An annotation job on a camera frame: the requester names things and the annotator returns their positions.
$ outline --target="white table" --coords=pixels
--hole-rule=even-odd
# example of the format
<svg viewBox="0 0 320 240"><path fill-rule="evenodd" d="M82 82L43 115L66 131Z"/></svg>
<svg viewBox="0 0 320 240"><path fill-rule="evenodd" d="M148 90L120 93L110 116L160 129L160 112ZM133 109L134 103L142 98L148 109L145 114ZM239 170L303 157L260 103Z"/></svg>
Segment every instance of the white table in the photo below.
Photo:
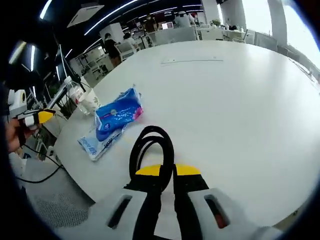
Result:
<svg viewBox="0 0 320 240"><path fill-rule="evenodd" d="M100 160L91 162L77 142L93 124L78 109L56 141L66 170L94 201L130 181L130 152L146 125L165 129L175 162L199 168L258 225L281 221L314 189L320 96L287 57L236 42L167 44L131 56L94 91L107 104L133 84L144 113ZM153 149L142 165L162 161Z"/></svg>

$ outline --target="ceiling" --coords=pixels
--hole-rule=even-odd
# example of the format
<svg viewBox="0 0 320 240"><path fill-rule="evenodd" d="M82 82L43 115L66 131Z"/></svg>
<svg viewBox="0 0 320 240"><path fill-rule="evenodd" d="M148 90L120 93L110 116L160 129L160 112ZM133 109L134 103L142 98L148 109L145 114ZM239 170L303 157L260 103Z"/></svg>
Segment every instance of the ceiling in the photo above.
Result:
<svg viewBox="0 0 320 240"><path fill-rule="evenodd" d="M17 10L18 14L16 14L17 21L14 26L14 29L16 29L14 35L16 40L21 39L27 43L34 44L37 49L49 53L49 55L57 52L56 38L62 46L64 55L70 49L73 49L68 56L71 59L78 56L89 45L99 39L99 31L110 23L120 22L125 27L128 21L148 13L172 7L180 8L186 5L201 4L201 0L137 0L106 18L91 32L84 35L88 29L104 16L130 1L96 0L97 4L104 5L104 7L88 21L68 28L69 22L77 11L82 8L82 4L92 3L92 0L52 0L43 19L40 19L40 13L47 0L21 1ZM202 7L190 6L183 7L183 9L185 11L199 10Z"/></svg>

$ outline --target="human hand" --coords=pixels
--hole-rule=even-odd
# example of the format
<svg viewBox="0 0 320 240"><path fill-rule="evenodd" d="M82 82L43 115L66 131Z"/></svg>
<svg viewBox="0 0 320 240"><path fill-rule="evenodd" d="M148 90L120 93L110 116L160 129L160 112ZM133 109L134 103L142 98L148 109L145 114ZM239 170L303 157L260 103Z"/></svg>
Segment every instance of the human hand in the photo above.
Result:
<svg viewBox="0 0 320 240"><path fill-rule="evenodd" d="M36 131L36 129L30 130L29 128L21 128L20 123L16 118L13 118L10 122L6 123L5 139L8 144L9 153L15 152L21 147L18 134L19 130L23 131L25 139L29 138Z"/></svg>

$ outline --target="office desk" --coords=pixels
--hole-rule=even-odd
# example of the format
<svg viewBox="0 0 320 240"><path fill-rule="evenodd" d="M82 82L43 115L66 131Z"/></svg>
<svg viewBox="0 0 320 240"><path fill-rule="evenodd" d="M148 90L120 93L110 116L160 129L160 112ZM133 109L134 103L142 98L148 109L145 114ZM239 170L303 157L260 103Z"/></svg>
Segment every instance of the office desk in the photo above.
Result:
<svg viewBox="0 0 320 240"><path fill-rule="evenodd" d="M133 84L144 113L100 160L90 161L77 142L94 121L78 109L56 141L66 170L94 201L130 181L131 149L147 125L165 129L175 162L200 169L210 188L228 194L258 225L281 221L314 189L320 97L287 57L228 41L166 44L131 56L94 91L107 104ZM161 162L154 146L142 165Z"/></svg>

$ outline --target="blue tissue package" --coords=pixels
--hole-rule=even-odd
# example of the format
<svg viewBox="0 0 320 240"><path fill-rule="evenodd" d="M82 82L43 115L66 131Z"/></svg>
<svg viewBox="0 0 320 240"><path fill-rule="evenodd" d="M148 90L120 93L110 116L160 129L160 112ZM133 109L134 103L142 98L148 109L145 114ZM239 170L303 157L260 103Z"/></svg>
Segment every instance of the blue tissue package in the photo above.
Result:
<svg viewBox="0 0 320 240"><path fill-rule="evenodd" d="M96 138L104 141L116 129L136 120L143 113L140 95L134 87L121 93L115 101L95 112Z"/></svg>
<svg viewBox="0 0 320 240"><path fill-rule="evenodd" d="M110 131L108 136L105 136L105 139L103 141L99 141L96 138L96 129L92 129L86 136L80 138L78 142L88 153L89 158L92 161L97 161L122 135L126 126L127 125L124 125L121 128Z"/></svg>

